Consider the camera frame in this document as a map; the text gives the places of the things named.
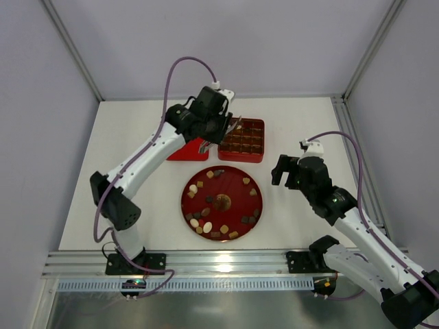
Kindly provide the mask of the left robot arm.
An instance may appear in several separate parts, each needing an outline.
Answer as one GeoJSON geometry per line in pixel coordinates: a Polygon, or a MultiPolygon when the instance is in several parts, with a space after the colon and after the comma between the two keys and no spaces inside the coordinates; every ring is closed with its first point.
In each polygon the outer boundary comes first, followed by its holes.
{"type": "Polygon", "coordinates": [[[176,104],[166,109],[157,132],[153,133],[118,167],[90,177],[95,217],[109,222],[106,234],[111,234],[119,253],[133,261],[144,251],[137,221],[141,209],[132,201],[143,183],[173,153],[187,143],[201,138],[200,151],[219,145],[234,128],[230,122],[235,93],[227,89],[205,86],[189,104],[176,104]]]}

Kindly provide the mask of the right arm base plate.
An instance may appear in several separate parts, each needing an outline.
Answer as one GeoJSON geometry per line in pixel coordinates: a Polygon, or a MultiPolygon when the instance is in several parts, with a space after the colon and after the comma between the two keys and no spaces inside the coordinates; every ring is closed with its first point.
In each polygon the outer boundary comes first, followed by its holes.
{"type": "Polygon", "coordinates": [[[288,251],[285,256],[289,273],[335,273],[335,270],[327,267],[322,254],[312,251],[288,251]]]}

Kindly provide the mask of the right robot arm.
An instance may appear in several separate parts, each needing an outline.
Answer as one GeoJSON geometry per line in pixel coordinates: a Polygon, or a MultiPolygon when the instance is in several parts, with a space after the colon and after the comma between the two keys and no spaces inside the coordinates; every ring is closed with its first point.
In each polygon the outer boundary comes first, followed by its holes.
{"type": "Polygon", "coordinates": [[[359,200],[332,183],[319,141],[303,141],[301,157],[282,154],[271,171],[278,186],[300,191],[317,216],[349,238],[360,254],[326,235],[309,246],[318,269],[339,272],[380,304],[395,328],[415,328],[438,311],[438,271],[426,271],[406,256],[369,219],[359,200]]]}

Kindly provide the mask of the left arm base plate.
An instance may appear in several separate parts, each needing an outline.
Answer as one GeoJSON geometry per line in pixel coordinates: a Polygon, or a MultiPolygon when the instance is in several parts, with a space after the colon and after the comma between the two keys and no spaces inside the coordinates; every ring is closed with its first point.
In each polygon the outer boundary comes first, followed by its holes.
{"type": "Polygon", "coordinates": [[[107,276],[140,276],[163,275],[165,273],[167,255],[164,253],[141,252],[129,263],[119,252],[109,254],[105,274],[107,276]]]}

